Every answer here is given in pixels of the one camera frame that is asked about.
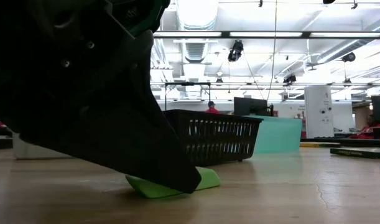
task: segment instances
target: wooden table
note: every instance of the wooden table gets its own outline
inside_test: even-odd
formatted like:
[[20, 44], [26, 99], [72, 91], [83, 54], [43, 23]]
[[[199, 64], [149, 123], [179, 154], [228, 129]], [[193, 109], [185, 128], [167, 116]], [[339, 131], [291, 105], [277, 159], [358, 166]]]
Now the wooden table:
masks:
[[379, 161], [302, 149], [213, 168], [221, 187], [147, 200], [113, 170], [3, 150], [0, 223], [380, 223]]

